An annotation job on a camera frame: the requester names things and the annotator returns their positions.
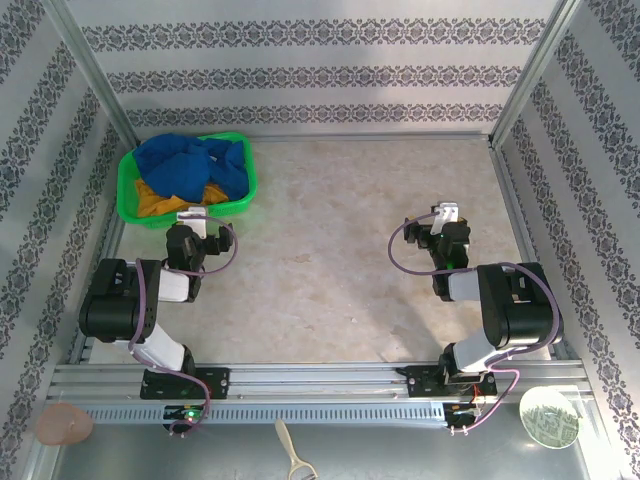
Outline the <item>green plastic mesh basket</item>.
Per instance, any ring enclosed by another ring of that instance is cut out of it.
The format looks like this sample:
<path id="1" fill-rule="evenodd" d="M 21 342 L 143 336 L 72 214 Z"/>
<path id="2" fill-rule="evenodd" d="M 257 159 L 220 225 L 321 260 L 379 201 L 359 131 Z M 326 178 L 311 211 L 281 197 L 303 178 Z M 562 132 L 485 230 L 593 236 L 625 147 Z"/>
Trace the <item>green plastic mesh basket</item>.
<path id="1" fill-rule="evenodd" d="M 208 206 L 208 213 L 214 217 L 225 217 L 246 211 L 258 189 L 258 177 L 254 163 L 253 151 L 249 140 L 244 135 L 236 132 L 205 135 L 200 136 L 200 139 L 228 140 L 233 144 L 240 142 L 243 145 L 245 167 L 249 182 L 249 192 L 242 199 Z M 140 217 L 137 214 L 139 207 L 139 195 L 135 188 L 135 182 L 140 178 L 141 175 L 134 159 L 134 151 L 131 150 L 121 159 L 118 167 L 117 209 L 119 216 L 126 223 L 140 224 L 148 228 L 162 228 L 169 226 L 177 219 L 176 213 L 152 215 L 150 217 Z"/>

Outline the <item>blue t-shirt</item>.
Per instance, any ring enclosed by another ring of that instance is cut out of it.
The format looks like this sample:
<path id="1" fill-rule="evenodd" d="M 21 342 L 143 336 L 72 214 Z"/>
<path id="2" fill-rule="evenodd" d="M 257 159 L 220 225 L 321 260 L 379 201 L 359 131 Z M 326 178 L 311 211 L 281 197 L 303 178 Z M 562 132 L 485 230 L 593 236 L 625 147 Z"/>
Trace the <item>blue t-shirt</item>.
<path id="1" fill-rule="evenodd" d="M 133 158 L 141 179 L 162 197 L 201 203 L 209 185 L 218 187 L 230 201 L 250 192 L 240 141 L 162 134 L 136 148 Z"/>

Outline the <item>orange cloth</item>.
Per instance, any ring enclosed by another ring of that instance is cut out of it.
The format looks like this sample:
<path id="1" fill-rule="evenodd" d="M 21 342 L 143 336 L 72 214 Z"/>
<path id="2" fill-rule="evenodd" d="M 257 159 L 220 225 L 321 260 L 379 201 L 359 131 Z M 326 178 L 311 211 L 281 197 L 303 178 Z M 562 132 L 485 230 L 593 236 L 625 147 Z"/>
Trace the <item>orange cloth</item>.
<path id="1" fill-rule="evenodd" d="M 162 197 L 156 194 L 142 179 L 135 182 L 139 198 L 138 216 L 141 218 L 159 216 L 187 210 L 191 206 L 209 206 L 229 201 L 229 197 L 215 184 L 207 184 L 202 201 L 188 202 L 175 195 Z"/>

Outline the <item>right small circuit board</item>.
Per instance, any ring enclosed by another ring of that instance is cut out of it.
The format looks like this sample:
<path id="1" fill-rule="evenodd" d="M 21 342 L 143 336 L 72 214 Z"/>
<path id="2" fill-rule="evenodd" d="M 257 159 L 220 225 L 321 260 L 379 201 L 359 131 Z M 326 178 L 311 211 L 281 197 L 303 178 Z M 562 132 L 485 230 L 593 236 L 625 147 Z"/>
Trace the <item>right small circuit board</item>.
<path id="1" fill-rule="evenodd" d="M 445 420 L 451 424 L 473 424 L 482 416 L 485 407 L 485 402 L 445 403 Z"/>

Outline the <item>small circuit board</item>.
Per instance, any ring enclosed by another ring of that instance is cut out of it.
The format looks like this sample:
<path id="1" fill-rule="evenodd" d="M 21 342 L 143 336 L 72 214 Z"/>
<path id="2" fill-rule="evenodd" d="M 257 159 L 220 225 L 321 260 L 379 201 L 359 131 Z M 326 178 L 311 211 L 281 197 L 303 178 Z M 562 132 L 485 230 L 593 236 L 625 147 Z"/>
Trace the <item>small circuit board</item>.
<path id="1" fill-rule="evenodd" d="M 163 421 L 165 423 L 175 421 L 194 423 L 203 416 L 203 412 L 202 405 L 168 405 L 164 408 Z"/>
<path id="2" fill-rule="evenodd" d="M 451 424 L 473 424 L 482 416 L 485 407 L 485 402 L 445 403 L 445 420 Z"/>

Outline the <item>left small circuit board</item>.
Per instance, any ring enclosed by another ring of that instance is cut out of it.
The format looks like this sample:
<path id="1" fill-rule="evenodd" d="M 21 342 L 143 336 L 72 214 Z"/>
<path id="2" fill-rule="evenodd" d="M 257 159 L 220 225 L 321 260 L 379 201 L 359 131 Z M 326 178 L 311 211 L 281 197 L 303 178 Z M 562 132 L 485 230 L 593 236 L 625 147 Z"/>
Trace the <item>left small circuit board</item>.
<path id="1" fill-rule="evenodd" d="M 164 408 L 163 421 L 165 423 L 175 421 L 194 423 L 203 416 L 203 412 L 202 405 L 168 405 Z"/>

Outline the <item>green patterned round plate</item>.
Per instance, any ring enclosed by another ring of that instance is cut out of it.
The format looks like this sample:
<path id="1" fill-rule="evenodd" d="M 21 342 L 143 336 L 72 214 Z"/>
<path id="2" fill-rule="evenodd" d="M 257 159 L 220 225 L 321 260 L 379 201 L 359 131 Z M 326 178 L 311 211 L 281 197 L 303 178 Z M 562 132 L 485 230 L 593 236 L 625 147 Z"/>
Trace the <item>green patterned round plate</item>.
<path id="1" fill-rule="evenodd" d="M 549 449 L 570 447 L 578 438 L 580 416 L 572 403 L 551 387 L 534 387 L 520 400 L 519 415 L 527 434 Z"/>

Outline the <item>beige plastic peeler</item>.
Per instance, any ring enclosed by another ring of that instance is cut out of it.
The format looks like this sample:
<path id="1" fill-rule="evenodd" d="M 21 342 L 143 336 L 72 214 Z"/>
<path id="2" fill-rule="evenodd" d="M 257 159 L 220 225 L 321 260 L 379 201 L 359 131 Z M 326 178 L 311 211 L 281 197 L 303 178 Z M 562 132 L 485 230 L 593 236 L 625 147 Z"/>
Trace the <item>beige plastic peeler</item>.
<path id="1" fill-rule="evenodd" d="M 315 467 L 299 457 L 288 427 L 282 419 L 278 418 L 275 421 L 275 430 L 290 461 L 287 480 L 319 480 Z"/>

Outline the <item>pink translucent cup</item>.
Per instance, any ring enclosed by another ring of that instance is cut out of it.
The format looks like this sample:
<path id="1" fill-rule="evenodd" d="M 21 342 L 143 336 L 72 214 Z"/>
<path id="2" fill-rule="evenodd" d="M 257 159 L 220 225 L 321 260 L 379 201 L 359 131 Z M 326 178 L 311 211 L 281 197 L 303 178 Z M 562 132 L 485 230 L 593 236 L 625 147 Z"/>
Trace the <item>pink translucent cup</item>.
<path id="1" fill-rule="evenodd" d="M 94 426 L 85 411 L 67 403 L 46 408 L 36 424 L 37 440 L 47 446 L 71 445 L 86 440 Z"/>

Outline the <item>aluminium table side rail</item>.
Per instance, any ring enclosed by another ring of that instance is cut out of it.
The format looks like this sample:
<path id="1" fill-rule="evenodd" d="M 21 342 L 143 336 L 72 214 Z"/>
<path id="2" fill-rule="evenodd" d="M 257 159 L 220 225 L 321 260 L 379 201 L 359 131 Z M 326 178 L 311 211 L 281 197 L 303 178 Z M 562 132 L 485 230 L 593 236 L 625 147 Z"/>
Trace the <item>aluminium table side rail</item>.
<path id="1" fill-rule="evenodd" d="M 539 256 L 529 232 L 526 215 L 520 205 L 518 192 L 513 185 L 507 165 L 500 151 L 489 144 L 489 153 L 494 164 L 496 176 L 500 183 L 501 192 L 507 206 L 509 219 L 516 238 L 518 250 L 523 262 L 538 261 Z M 559 343 L 548 347 L 550 355 L 555 360 L 580 360 L 581 357 L 573 346 L 563 339 Z"/>
<path id="2" fill-rule="evenodd" d="M 94 259 L 89 267 L 88 275 L 86 277 L 85 289 L 80 298 L 79 306 L 83 305 L 86 294 L 93 281 L 93 275 L 99 266 L 99 263 L 105 258 L 112 258 L 117 253 L 120 240 L 123 234 L 125 224 L 120 219 L 116 210 L 114 210 L 109 217 L 109 222 L 105 225 L 103 235 L 96 247 Z M 76 323 L 76 329 L 74 331 L 71 347 L 66 357 L 66 364 L 79 364 L 85 362 L 85 347 L 87 344 L 87 337 L 80 330 L 79 323 Z"/>

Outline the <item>aluminium table back rail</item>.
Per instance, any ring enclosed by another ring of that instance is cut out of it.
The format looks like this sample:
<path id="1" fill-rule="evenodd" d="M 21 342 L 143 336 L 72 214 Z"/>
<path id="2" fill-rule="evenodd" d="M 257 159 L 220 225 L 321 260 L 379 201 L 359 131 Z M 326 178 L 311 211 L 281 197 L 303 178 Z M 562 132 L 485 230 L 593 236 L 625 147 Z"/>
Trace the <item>aluminium table back rail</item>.
<path id="1" fill-rule="evenodd" d="M 315 141 L 466 141 L 481 140 L 488 142 L 489 134 L 480 132 L 411 132 L 411 133 L 364 133 L 364 134 L 291 134 L 291 135 L 257 135 L 248 134 L 248 138 L 254 142 L 315 142 Z"/>

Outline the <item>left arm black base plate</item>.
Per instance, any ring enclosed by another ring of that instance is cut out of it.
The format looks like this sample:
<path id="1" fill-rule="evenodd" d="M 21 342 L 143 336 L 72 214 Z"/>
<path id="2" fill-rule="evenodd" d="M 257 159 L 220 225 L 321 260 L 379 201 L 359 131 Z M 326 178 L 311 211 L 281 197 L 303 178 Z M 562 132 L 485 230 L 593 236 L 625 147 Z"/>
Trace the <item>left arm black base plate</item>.
<path id="1" fill-rule="evenodd" d="M 195 378 L 204 383 L 213 400 L 227 398 L 230 386 L 228 368 L 198 367 Z M 204 400 L 203 388 L 193 380 L 145 370 L 140 388 L 144 400 Z"/>

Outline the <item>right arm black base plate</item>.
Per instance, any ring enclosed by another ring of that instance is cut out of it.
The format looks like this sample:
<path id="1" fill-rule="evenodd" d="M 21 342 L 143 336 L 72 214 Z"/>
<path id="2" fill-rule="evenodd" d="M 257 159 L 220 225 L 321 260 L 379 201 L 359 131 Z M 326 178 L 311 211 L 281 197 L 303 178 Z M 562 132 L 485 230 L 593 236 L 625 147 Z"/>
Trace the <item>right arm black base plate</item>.
<path id="1" fill-rule="evenodd" d="M 496 396 L 497 387 L 492 373 L 450 374 L 436 365 L 410 365 L 395 369 L 405 378 L 411 398 L 454 398 L 464 395 Z"/>

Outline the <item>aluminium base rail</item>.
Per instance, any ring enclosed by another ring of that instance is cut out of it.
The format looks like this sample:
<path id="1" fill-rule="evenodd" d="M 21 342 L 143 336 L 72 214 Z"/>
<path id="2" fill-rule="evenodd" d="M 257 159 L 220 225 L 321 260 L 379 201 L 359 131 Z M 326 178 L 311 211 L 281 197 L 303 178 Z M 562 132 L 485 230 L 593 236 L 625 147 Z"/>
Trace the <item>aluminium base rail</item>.
<path id="1" fill-rule="evenodd" d="M 239 403 L 409 402 L 401 363 L 229 364 L 227 401 Z M 524 360 L 509 364 L 520 380 L 509 396 L 536 386 L 552 387 L 571 399 L 594 393 L 579 360 Z M 73 404 L 134 403 L 140 400 L 144 367 L 138 364 L 62 365 L 53 371 L 46 399 Z"/>

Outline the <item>aluminium frame post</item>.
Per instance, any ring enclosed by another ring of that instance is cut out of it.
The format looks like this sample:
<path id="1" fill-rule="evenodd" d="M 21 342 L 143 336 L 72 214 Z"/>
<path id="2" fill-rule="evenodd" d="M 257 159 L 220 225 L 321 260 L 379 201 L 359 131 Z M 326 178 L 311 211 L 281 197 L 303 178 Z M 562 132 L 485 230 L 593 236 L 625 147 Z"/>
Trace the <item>aluminium frame post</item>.
<path id="1" fill-rule="evenodd" d="M 493 150 L 504 142 L 582 3 L 583 0 L 557 1 L 539 41 L 529 55 L 502 113 L 489 134 L 489 145 Z"/>
<path id="2" fill-rule="evenodd" d="M 58 34 L 73 55 L 87 83 L 100 101 L 121 141 L 129 150 L 138 146 L 139 138 L 125 109 L 119 102 L 107 75 L 99 65 L 66 0 L 40 1 Z"/>

